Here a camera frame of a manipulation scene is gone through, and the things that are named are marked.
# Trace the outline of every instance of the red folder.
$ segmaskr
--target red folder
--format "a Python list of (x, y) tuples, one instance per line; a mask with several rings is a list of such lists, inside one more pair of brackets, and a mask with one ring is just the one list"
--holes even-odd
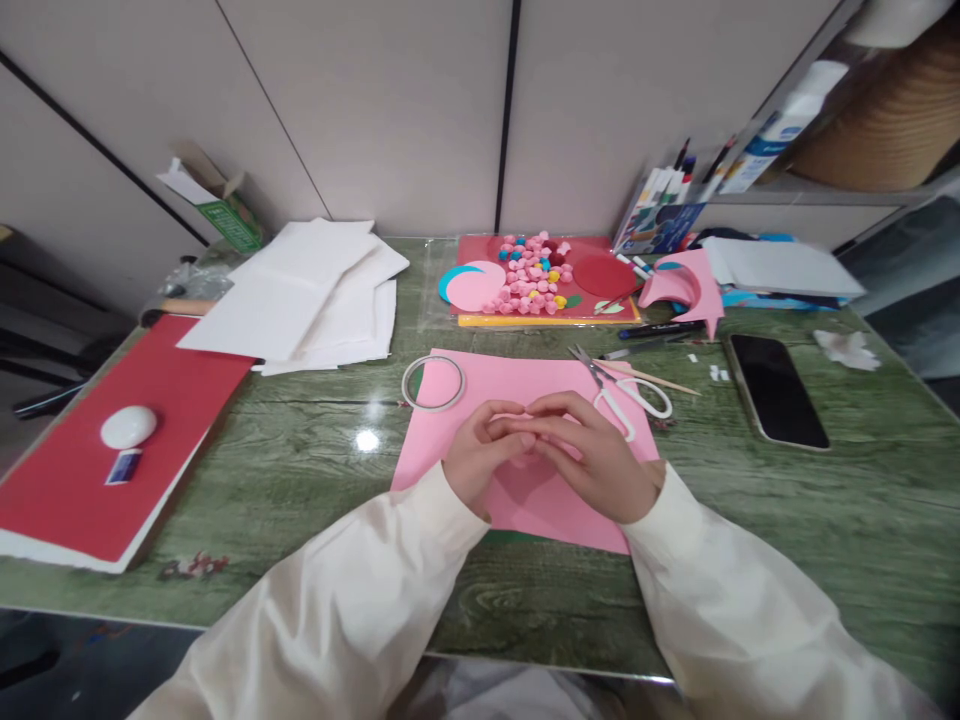
[[(7, 476), (0, 485), (0, 529), (106, 563), (129, 555), (253, 364), (251, 358), (178, 349), (196, 322), (164, 316)], [(132, 480), (106, 486), (117, 451), (100, 440), (100, 427), (128, 405), (153, 410), (157, 429), (140, 446)], [(35, 556), (11, 552), (9, 544), (7, 536), (3, 552)]]

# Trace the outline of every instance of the white paper stack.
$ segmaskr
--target white paper stack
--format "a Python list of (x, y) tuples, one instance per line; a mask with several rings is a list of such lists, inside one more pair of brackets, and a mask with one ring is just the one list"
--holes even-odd
[(287, 224), (230, 274), (234, 287), (177, 346), (264, 358), (264, 375), (387, 357), (391, 278), (410, 263), (372, 228), (322, 218)]
[(818, 297), (855, 298), (867, 292), (833, 255), (803, 243), (709, 237), (703, 247), (721, 285)]

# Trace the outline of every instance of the person's left hand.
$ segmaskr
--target person's left hand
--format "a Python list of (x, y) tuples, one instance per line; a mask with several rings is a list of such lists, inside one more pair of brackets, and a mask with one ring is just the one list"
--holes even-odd
[(522, 415), (523, 405), (509, 400), (487, 400), (464, 421), (443, 459), (450, 488), (477, 517), (486, 516), (483, 496), (497, 465), (530, 450), (533, 433), (509, 433), (505, 423), (491, 422), (494, 415)]

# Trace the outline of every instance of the green box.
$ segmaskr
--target green box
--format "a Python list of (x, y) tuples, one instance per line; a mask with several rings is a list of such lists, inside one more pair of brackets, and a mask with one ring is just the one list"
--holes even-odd
[(194, 143), (179, 143), (170, 169), (157, 177), (193, 205), (233, 247), (255, 253), (267, 243), (267, 233), (237, 192), (243, 173), (227, 181)]

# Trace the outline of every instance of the smartphone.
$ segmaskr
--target smartphone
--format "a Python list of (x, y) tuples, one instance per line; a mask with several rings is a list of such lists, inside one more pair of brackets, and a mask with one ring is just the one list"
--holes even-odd
[(764, 438), (811, 450), (830, 448), (786, 345), (754, 335), (728, 335), (723, 344), (747, 414)]

